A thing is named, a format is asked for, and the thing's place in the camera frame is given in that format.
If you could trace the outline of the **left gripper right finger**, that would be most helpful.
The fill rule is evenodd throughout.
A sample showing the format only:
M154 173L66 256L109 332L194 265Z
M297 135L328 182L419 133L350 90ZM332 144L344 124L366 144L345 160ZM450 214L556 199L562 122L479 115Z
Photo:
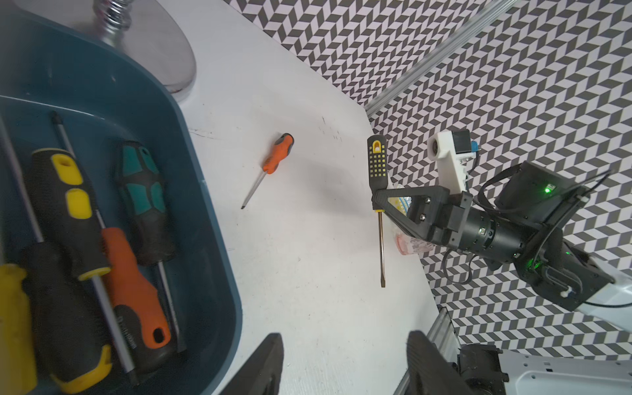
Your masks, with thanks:
M473 394L424 332L409 332L407 361L409 385L406 394Z

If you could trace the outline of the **orange black large screwdriver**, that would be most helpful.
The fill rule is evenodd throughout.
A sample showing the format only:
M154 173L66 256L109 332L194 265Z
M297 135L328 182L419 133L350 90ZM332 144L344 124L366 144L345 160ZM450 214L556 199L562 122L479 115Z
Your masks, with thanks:
M176 341L158 291L140 272L123 231L108 227L101 235L111 265L103 276L110 303L137 372L149 374L174 355Z

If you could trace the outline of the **teal plastic storage box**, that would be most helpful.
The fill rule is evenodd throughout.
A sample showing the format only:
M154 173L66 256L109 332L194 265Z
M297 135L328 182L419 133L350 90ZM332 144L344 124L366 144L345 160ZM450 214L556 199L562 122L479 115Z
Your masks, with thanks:
M232 362L241 304L184 115L148 70L118 50L10 1L1 4L1 115L24 172L58 148L59 113L105 223L137 237L115 182L121 143L142 143L166 181L176 256L166 274L186 349L132 385L120 365L93 394L210 394Z

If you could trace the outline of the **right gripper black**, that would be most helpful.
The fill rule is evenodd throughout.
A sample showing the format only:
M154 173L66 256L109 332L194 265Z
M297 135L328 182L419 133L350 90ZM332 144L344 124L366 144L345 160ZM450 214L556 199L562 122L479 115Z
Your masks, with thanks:
M449 194L442 186L374 189L372 203L406 235L473 253L494 269L520 258L531 238L530 228L478 208L472 194ZM389 201L406 197L411 199L406 214Z

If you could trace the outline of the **small orange handle screwdriver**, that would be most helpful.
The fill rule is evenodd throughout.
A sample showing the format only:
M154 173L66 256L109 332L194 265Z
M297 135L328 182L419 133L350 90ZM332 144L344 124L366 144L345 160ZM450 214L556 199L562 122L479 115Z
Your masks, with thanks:
M289 133L283 133L272 145L270 153L262 165L262 171L255 181L252 189L250 189L245 200L241 205L241 209L245 209L253 197L261 182L268 174L273 174L280 163L286 159L295 143L294 137Z

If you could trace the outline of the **black yellow phillips screwdriver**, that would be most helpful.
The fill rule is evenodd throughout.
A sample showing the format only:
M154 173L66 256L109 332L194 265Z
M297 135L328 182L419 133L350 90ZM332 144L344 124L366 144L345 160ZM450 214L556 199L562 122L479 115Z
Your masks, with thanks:
M31 167L26 176L31 202L44 223L46 235L64 248L72 277L92 282L119 361L131 384L137 386L136 365L102 280L110 273L111 264L104 252L94 189L77 164L62 116L53 111L49 117L66 148L40 149L31 154Z

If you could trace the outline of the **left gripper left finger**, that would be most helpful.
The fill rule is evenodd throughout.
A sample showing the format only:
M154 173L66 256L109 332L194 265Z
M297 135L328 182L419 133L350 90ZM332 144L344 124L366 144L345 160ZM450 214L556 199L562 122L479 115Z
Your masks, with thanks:
M283 370L281 334L268 334L220 395L277 395Z

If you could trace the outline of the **yellow handle screwdriver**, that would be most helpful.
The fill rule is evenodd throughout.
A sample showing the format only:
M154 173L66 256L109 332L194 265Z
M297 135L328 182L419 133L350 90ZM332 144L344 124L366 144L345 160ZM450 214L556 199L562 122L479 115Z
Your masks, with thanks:
M1 393L27 394L37 385L31 304L23 290L26 271L1 266Z

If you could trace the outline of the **chrome glass holder stand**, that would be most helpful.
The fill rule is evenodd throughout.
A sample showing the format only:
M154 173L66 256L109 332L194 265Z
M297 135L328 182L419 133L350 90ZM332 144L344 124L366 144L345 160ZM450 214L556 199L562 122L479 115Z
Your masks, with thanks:
M74 29L127 54L177 100L197 77L194 51L173 17L154 0L17 1L30 13Z

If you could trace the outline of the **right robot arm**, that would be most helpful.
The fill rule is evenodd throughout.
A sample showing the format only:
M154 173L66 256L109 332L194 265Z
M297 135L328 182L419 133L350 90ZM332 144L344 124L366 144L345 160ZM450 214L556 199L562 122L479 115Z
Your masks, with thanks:
M388 189L370 182L372 205L406 235L482 258L490 270L513 265L541 298L568 311L631 329L631 277L565 240L566 223L588 202L589 184L524 162L501 171L477 195L446 187Z

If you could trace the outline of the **aluminium front rail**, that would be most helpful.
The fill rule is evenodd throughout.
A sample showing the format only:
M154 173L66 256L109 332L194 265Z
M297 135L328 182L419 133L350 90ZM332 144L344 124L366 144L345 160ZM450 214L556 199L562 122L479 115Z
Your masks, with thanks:
M446 361L448 367L458 370L460 343L457 339L452 319L446 307L440 305L438 311L439 314L431 328L426 332L426 337ZM407 361L407 370L393 393L413 394L414 388L411 386L411 377L410 362Z

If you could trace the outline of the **patterned ceramic bowl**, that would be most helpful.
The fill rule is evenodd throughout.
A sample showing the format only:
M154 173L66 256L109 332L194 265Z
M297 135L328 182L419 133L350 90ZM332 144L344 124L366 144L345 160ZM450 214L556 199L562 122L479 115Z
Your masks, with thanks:
M410 205L411 205L411 197L390 197L388 199L389 203L398 209L402 214L408 214Z

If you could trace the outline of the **pink transparent cup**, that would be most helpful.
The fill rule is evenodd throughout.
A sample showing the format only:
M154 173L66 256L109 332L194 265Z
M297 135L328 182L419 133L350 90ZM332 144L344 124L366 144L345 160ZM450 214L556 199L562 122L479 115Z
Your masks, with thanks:
M436 248L433 243L413 238L403 233L396 233L395 242L401 255L429 253Z

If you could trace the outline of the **green black handle screwdriver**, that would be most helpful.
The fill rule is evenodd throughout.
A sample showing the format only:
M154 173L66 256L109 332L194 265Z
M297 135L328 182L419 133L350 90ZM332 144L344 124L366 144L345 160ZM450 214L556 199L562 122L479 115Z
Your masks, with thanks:
M130 140L119 146L115 178L135 232L138 263L155 268L168 309L172 337L177 352L183 353L187 346L165 268L165 262L176 256L169 231L165 181L149 150L140 142Z

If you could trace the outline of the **black orange-tipped screwdriver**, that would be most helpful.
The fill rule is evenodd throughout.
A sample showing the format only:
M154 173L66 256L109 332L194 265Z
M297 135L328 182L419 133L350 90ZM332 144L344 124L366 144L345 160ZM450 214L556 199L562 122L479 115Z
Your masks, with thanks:
M36 350L60 390L78 394L110 374L111 346L102 337L100 321L93 314L85 292L67 275L60 246L44 238L4 122L1 142L35 238L33 244L21 251L21 264L29 276L34 304Z

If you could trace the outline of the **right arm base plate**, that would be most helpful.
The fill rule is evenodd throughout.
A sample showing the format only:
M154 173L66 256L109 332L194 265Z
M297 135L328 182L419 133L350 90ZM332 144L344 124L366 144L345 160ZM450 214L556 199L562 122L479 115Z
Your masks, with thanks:
M503 352L493 345L462 346L459 353L459 374L474 394L506 395L509 376L501 369Z

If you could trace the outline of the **black yellow long screwdriver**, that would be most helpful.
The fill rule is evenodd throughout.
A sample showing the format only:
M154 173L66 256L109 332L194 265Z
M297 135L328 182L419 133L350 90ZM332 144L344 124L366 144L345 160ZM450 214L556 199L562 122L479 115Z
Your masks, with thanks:
M381 135L373 135L367 139L368 148L368 173L369 186L372 194L388 187L388 171L386 165L386 138ZM380 247L380 286L386 287L385 278L385 254L383 234L383 209L376 203L372 203L373 210L378 216L379 247Z

